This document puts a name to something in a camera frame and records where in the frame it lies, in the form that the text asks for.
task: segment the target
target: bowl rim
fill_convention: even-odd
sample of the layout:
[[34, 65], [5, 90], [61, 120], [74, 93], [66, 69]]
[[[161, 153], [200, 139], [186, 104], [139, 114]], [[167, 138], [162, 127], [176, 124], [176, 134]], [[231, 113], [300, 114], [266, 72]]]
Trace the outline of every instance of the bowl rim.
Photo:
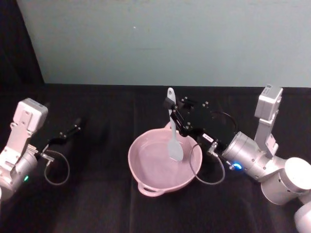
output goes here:
[[[128, 151], [127, 160], [128, 160], [128, 164], [129, 164], [131, 173], [132, 173], [134, 179], [138, 182], [138, 184], [142, 184], [142, 185], [144, 185], [144, 186], [147, 187], [147, 188], [151, 188], [151, 189], [154, 189], [154, 190], [157, 190], [157, 191], [162, 191], [163, 193], [165, 193], [165, 192], [168, 192], [168, 191], [170, 191], [170, 190], [177, 190], [177, 189], [179, 189], [179, 188], [182, 188], [182, 187], [186, 186], [188, 183], [190, 183], [190, 182], [194, 179], [195, 175], [192, 174], [191, 178], [189, 178], [188, 180], [186, 180], [186, 181], [183, 182], [182, 184], [179, 184], [179, 185], [177, 185], [177, 186], [170, 187], [170, 188], [155, 188], [155, 187], [149, 186], [149, 185], [143, 183], [143, 182], [136, 176], [135, 172], [133, 171], [132, 164], [131, 164], [131, 162], [130, 162], [130, 153], [131, 153], [131, 151], [132, 151], [132, 149], [133, 149], [133, 146], [135, 145], [135, 143], [136, 143], [141, 137], [145, 136], [145, 135], [148, 134], [148, 133], [156, 132], [156, 131], [171, 131], [171, 129], [168, 129], [168, 128], [152, 129], [152, 130], [148, 130], [148, 131], [144, 132], [143, 134], [141, 134], [140, 136], [138, 136], [138, 137], [134, 140], [134, 142], [132, 143], [132, 145], [131, 145], [131, 147], [130, 147], [130, 149], [129, 149], [129, 151]], [[190, 140], [190, 142], [192, 141], [192, 142], [194, 142], [194, 143], [196, 144], [196, 141], [195, 141], [192, 137], [187, 136], [187, 137], [185, 137], [185, 138], [187, 138], [188, 140]], [[198, 155], [198, 156], [199, 156], [199, 167], [198, 167], [198, 169], [195, 171], [195, 174], [198, 174], [198, 172], [200, 171], [201, 166], [202, 166], [203, 153], [202, 153], [201, 147], [199, 147], [199, 155]]]

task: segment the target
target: black tablecloth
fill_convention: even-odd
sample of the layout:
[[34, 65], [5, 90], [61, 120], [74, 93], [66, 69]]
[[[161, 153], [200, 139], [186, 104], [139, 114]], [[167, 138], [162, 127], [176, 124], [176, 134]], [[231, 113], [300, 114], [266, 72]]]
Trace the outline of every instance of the black tablecloth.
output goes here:
[[[240, 130], [254, 138], [254, 118], [262, 88], [175, 87], [178, 96], [209, 101], [234, 116]], [[263, 196], [260, 185], [241, 172], [227, 169], [218, 186], [198, 181], [158, 198], [143, 196], [127, 162], [127, 152], [143, 132], [162, 128], [169, 121], [163, 108], [167, 87], [46, 85], [41, 88], [0, 87], [0, 148], [10, 133], [9, 124], [18, 101], [30, 97], [50, 103], [44, 127], [31, 144], [42, 145], [67, 129], [77, 117], [89, 115], [92, 128], [63, 147], [71, 176], [61, 187], [43, 178], [45, 161], [39, 161], [29, 181], [1, 206], [0, 232], [105, 233], [294, 233], [294, 200], [276, 206]], [[277, 155], [294, 156], [311, 163], [311, 90], [286, 88], [273, 134]], [[218, 164], [203, 163], [200, 175], [216, 180]]]

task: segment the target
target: black curtain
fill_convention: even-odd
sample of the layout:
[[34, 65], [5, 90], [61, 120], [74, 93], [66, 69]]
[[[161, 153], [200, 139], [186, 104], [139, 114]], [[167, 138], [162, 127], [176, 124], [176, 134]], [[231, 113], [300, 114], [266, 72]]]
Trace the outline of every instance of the black curtain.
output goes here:
[[0, 0], [0, 85], [43, 83], [16, 0]]

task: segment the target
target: blue led light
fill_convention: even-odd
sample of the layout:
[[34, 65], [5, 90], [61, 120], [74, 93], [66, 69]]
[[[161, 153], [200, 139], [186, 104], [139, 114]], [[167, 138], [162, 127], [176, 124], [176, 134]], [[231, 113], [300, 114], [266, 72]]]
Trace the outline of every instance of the blue led light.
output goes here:
[[241, 170], [242, 169], [242, 166], [240, 164], [233, 164], [233, 167], [236, 169], [236, 170]]

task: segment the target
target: pink bowl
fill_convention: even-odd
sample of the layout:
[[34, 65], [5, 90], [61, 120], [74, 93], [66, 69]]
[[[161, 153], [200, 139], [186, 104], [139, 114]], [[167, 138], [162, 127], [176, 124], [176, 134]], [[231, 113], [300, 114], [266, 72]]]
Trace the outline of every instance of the pink bowl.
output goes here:
[[[139, 191], [149, 197], [157, 197], [185, 187], [194, 178], [189, 165], [191, 148], [196, 141], [177, 134], [184, 159], [176, 162], [169, 157], [167, 143], [172, 138], [170, 129], [150, 130], [139, 136], [128, 152], [131, 172], [138, 182]], [[202, 151], [195, 147], [191, 164], [196, 173], [202, 163]]]

